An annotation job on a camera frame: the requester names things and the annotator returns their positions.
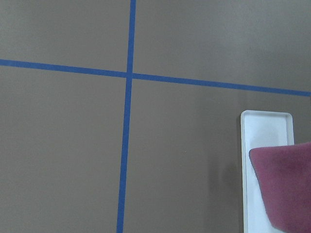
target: red fabric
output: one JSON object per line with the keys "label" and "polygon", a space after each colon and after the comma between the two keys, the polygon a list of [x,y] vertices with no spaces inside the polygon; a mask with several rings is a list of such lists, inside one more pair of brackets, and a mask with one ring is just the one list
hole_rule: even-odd
{"label": "red fabric", "polygon": [[271,224],[287,233],[311,233],[311,142],[252,149]]}

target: white plastic tray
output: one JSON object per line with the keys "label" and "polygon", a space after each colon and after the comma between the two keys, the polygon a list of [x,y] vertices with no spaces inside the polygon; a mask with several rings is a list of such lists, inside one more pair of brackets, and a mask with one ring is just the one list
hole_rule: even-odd
{"label": "white plastic tray", "polygon": [[247,110],[241,114],[244,233],[282,233],[266,214],[249,151],[257,147],[294,144],[293,118],[289,113]]}

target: horizontal tape line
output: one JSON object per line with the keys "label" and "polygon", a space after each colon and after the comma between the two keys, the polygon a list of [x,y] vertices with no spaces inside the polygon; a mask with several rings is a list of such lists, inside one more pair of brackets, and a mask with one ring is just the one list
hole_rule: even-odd
{"label": "horizontal tape line", "polygon": [[134,73],[133,79],[167,82],[167,83],[191,84],[191,85],[198,85],[198,86],[211,86],[211,87],[220,87],[220,88],[228,88],[228,89],[247,90],[247,91],[269,92],[269,93],[295,95],[295,96],[307,96],[307,97],[311,96],[311,92],[308,92],[308,91],[296,91],[296,90],[280,89],[280,88],[272,88],[272,87],[251,86],[251,85],[234,84],[234,83],[222,83],[222,82],[204,81],[204,80],[196,80],[196,79],[174,78],[174,77],[148,75],[148,74]]}
{"label": "horizontal tape line", "polygon": [[120,71],[92,69],[92,68],[83,68],[83,67],[69,67],[69,66],[61,66],[61,65],[12,61],[12,60],[3,60],[3,59],[0,59],[0,66],[44,69],[44,70],[62,71],[62,72],[70,72],[70,73],[103,75],[103,76],[119,77],[119,78],[126,78],[127,76],[126,72],[120,72]]}
{"label": "horizontal tape line", "polygon": [[[61,65],[12,61],[12,60],[3,60],[3,59],[0,59],[0,66],[44,69],[44,70],[53,70],[53,71],[62,71],[62,72],[71,72],[71,73],[103,75],[103,76],[119,77],[119,78],[126,78],[128,75],[126,72],[120,72],[120,71],[91,69],[91,68],[83,68],[83,67],[69,67],[69,66],[61,66]],[[204,81],[204,80],[196,80],[196,79],[174,78],[174,77],[149,75],[149,74],[134,73],[133,79],[150,80],[150,81],[167,82],[167,83],[191,84],[191,85],[198,85],[198,86],[220,87],[220,88],[228,88],[228,89],[247,90],[247,91],[259,91],[259,92],[305,96],[305,97],[311,96],[311,92],[309,91],[297,91],[297,90],[263,87],[263,86],[252,86],[252,85],[222,83],[222,82]]]}

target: blue painter's tape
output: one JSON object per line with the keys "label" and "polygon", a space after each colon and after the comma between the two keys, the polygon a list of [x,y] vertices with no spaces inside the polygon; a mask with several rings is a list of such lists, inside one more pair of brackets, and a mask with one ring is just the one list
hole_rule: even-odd
{"label": "blue painter's tape", "polygon": [[62,72],[70,72],[70,73],[93,74],[93,75],[126,78],[126,73],[120,72],[120,71],[91,69],[91,68],[83,68],[83,67],[69,67],[69,66],[45,64],[45,63],[22,62],[22,61],[0,59],[0,66],[44,69],[44,70],[62,71]]}
{"label": "blue painter's tape", "polygon": [[126,87],[125,87],[125,104],[124,104],[121,168],[120,168],[117,233],[123,233],[123,223],[124,223],[127,158],[128,158],[128,143],[129,143],[129,134],[130,134],[130,116],[131,116],[131,98],[132,98],[132,80],[133,80],[135,12],[136,12],[136,0],[131,0],[130,23],[129,23],[129,34],[128,34],[128,51],[127,51],[127,68],[126,68],[127,76],[126,76]]}
{"label": "blue painter's tape", "polygon": [[134,73],[133,79],[159,81],[159,82],[167,82],[167,83],[191,84],[191,85],[198,85],[198,86],[211,86],[211,87],[220,87],[220,88],[228,88],[228,89],[247,90],[247,91],[269,92],[269,93],[286,94],[286,95],[294,95],[294,96],[306,96],[306,97],[311,96],[311,92],[308,92],[308,91],[296,91],[296,90],[289,90],[289,89],[271,88],[271,87],[263,87],[263,86],[251,86],[251,85],[234,84],[234,83],[212,82],[212,81],[204,81],[204,80],[196,80],[196,79],[173,78],[173,77],[148,75],[148,74]]}
{"label": "blue painter's tape", "polygon": [[135,39],[135,14],[136,0],[131,0],[130,6],[130,25],[128,33],[128,49],[127,49],[127,73],[133,73],[134,59],[134,39]]}
{"label": "blue painter's tape", "polygon": [[123,139],[122,139],[122,152],[121,152],[117,233],[123,232],[128,141],[129,141],[129,134],[130,134],[131,96],[132,96],[132,78],[128,78],[126,79],[126,87],[125,87],[125,105],[124,105],[124,120],[123,120]]}

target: maroon towel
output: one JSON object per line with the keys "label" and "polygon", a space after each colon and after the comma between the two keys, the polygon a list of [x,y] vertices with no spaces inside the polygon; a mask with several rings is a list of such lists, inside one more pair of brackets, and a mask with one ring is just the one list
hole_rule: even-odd
{"label": "maroon towel", "polygon": [[311,142],[252,149],[267,216],[287,233],[311,233]]}

